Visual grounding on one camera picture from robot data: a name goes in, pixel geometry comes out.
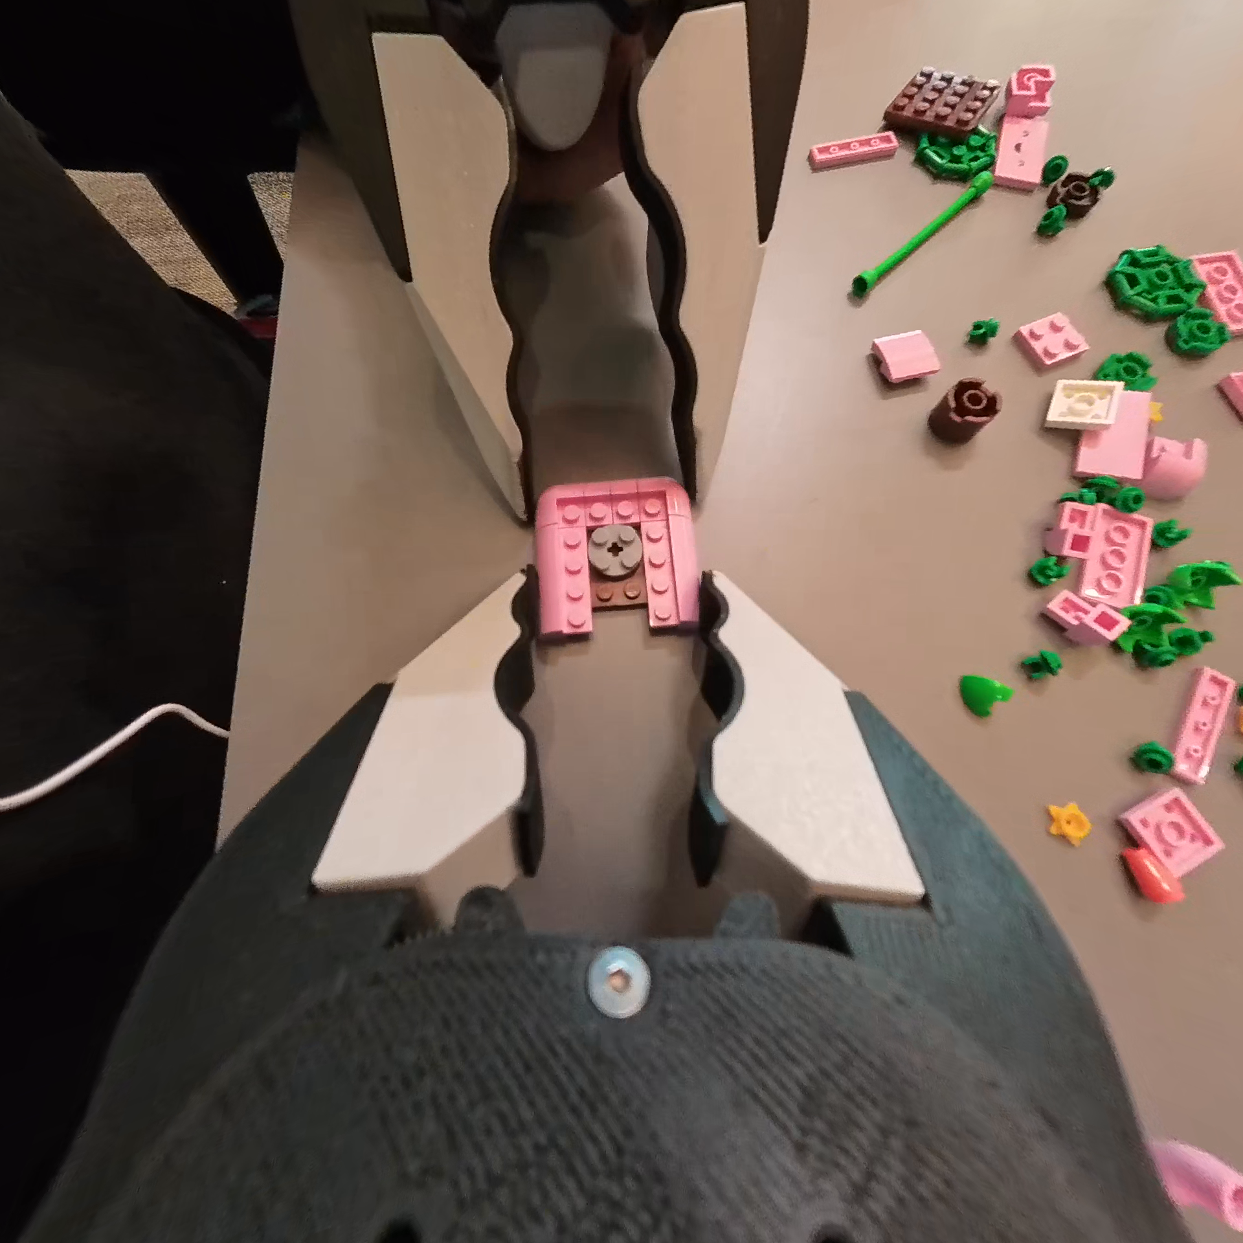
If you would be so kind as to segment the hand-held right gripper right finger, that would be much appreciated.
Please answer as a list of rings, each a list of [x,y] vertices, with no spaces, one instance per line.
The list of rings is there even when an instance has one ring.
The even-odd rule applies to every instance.
[[[819,900],[917,908],[925,882],[845,684],[723,573],[703,575],[698,604],[695,885],[771,899],[784,931]]]

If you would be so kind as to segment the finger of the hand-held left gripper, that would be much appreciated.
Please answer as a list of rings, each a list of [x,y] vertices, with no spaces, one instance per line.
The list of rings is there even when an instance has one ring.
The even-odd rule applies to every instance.
[[[626,177],[660,258],[654,308],[673,364],[677,467],[700,504],[734,407],[765,256],[743,3],[676,18],[632,88]]]
[[[371,48],[405,233],[408,296],[482,462],[518,521],[529,520],[524,434],[509,396],[515,338],[492,251],[515,181],[515,128],[436,35],[376,33]]]

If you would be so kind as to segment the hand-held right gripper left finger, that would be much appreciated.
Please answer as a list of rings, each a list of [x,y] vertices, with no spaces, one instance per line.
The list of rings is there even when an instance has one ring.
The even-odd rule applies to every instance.
[[[404,891],[451,922],[475,888],[540,866],[535,569],[512,575],[396,675],[312,874],[318,893]]]

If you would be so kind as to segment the pink and brown brick assembly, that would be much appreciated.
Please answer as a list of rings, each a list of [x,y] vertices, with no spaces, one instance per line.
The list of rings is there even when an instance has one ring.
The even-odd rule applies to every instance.
[[[596,613],[645,607],[652,632],[700,622],[700,569],[686,490],[669,477],[556,486],[535,511],[538,626],[590,634]]]

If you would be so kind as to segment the person's left hand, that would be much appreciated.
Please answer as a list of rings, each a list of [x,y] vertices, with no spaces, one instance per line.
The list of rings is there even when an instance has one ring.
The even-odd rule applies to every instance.
[[[645,55],[640,36],[618,36],[612,40],[595,114],[574,145],[541,150],[518,132],[516,205],[562,206],[621,174],[618,116],[632,71],[642,66]]]

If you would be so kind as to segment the green rod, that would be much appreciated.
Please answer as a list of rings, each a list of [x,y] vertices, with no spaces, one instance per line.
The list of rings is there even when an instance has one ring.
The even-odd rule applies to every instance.
[[[862,302],[880,280],[901,267],[910,256],[919,252],[923,245],[951,225],[979,199],[987,196],[994,181],[996,178],[991,171],[984,171],[982,174],[973,177],[967,188],[959,194],[947,209],[941,211],[939,215],[925,224],[907,242],[902,242],[892,254],[874,264],[874,267],[862,270],[854,276],[849,283],[849,298],[855,302]]]

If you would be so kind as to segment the brown square studded plate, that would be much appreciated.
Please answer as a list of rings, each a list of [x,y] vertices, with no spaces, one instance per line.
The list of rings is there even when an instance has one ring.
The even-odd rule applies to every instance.
[[[997,80],[925,67],[886,106],[882,123],[902,132],[969,135],[984,123],[1000,92]]]

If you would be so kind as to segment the brown round brick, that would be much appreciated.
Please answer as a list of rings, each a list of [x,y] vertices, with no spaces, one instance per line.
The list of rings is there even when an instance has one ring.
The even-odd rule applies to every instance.
[[[979,378],[957,381],[929,412],[928,431],[944,444],[963,446],[1001,410],[1001,396]]]

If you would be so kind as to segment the red cone piece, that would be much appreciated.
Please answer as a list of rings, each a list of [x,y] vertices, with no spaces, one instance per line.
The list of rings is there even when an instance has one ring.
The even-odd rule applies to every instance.
[[[1138,894],[1148,903],[1166,908],[1185,900],[1181,879],[1149,848],[1129,847],[1121,851],[1121,860]]]

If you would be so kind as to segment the scattered pink bricks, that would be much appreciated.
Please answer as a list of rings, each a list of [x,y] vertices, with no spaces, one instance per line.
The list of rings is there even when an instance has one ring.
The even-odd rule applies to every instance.
[[[966,190],[910,242],[858,274],[849,296],[864,298],[987,190],[1046,193],[1034,233],[1055,239],[1086,218],[1114,184],[1108,166],[1090,174],[1047,154],[1047,114],[1055,69],[1025,66],[1004,86],[973,74],[923,67],[895,94],[873,135],[809,148],[812,172],[889,159],[898,135],[917,138],[914,160],[929,175]],[[1104,279],[1112,305],[1163,327],[1167,350],[1203,362],[1240,339],[1240,254],[1173,254],[1161,243],[1124,248]],[[1043,536],[1044,554],[1027,570],[1037,586],[1059,586],[1043,615],[1067,643],[1111,647],[1142,671],[1160,671],[1203,653],[1215,635],[1188,620],[1212,612],[1218,591],[1240,586],[1226,561],[1178,564],[1148,582],[1154,551],[1173,549],[1189,530],[1154,521],[1151,502],[1184,501],[1204,478],[1207,444],[1173,440],[1157,430],[1160,406],[1149,400],[1157,376],[1144,353],[1108,356],[1087,379],[1064,378],[1050,393],[1043,427],[1077,436],[1074,487],[1062,493]],[[1223,848],[1185,792],[1204,785],[1231,715],[1240,715],[1240,684],[1212,668],[1191,674],[1189,692],[1169,745],[1148,740],[1130,766],[1175,785],[1147,797],[1118,820],[1130,839],[1121,862],[1149,903],[1184,899],[1182,879]]]

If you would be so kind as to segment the white square tile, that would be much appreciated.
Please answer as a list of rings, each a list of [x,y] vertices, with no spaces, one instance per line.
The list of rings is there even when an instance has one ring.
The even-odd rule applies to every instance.
[[[1052,431],[1102,431],[1114,425],[1124,384],[1059,379],[1052,388],[1043,427]]]

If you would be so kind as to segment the scattered green plant pieces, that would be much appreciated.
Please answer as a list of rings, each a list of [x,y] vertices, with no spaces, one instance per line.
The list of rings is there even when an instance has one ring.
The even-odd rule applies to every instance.
[[[962,181],[991,171],[1001,185],[996,140],[990,132],[963,137],[923,134],[916,162],[935,177]],[[1040,169],[1036,185],[1050,187],[1068,171],[1067,157],[1053,156]],[[1101,193],[1112,182],[1112,171],[1093,171]],[[1064,211],[1044,211],[1036,227],[1038,237],[1055,237],[1071,219]],[[1105,277],[1115,307],[1144,322],[1163,325],[1173,354],[1203,360],[1240,336],[1240,259],[1235,254],[1192,258],[1173,255],[1163,245],[1123,249]],[[1064,317],[1049,316],[1022,326],[1016,339],[1040,363],[1078,357],[1086,342]],[[1160,583],[1148,585],[1148,549],[1169,549],[1188,538],[1176,521],[1144,517],[1149,501],[1181,501],[1203,480],[1207,447],[1203,441],[1160,437],[1148,421],[1155,385],[1151,360],[1142,353],[1108,356],[1090,379],[1120,381],[1121,406],[1112,427],[1075,431],[1074,475],[1078,487],[1059,499],[1059,523],[1046,535],[1046,555],[1028,570],[1041,586],[1061,582],[1078,567],[1077,588],[1053,603],[1081,604],[1086,615],[1071,613],[1064,626],[1081,644],[1110,643],[1132,656],[1139,668],[1161,669],[1198,655],[1210,632],[1189,626],[1186,609],[1213,610],[1216,591],[1240,586],[1240,573],[1222,561],[1176,566]],[[1229,680],[1197,674],[1173,745],[1147,742],[1132,752],[1132,766],[1147,773],[1169,774],[1179,782],[1203,785],[1216,757],[1225,712],[1235,687]]]

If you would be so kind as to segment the pink and brown branch assembly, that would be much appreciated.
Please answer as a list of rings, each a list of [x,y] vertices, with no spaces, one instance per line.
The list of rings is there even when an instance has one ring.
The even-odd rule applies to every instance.
[[[1148,1141],[1163,1190],[1179,1208],[1198,1208],[1241,1233],[1241,1172],[1204,1150],[1178,1141]]]

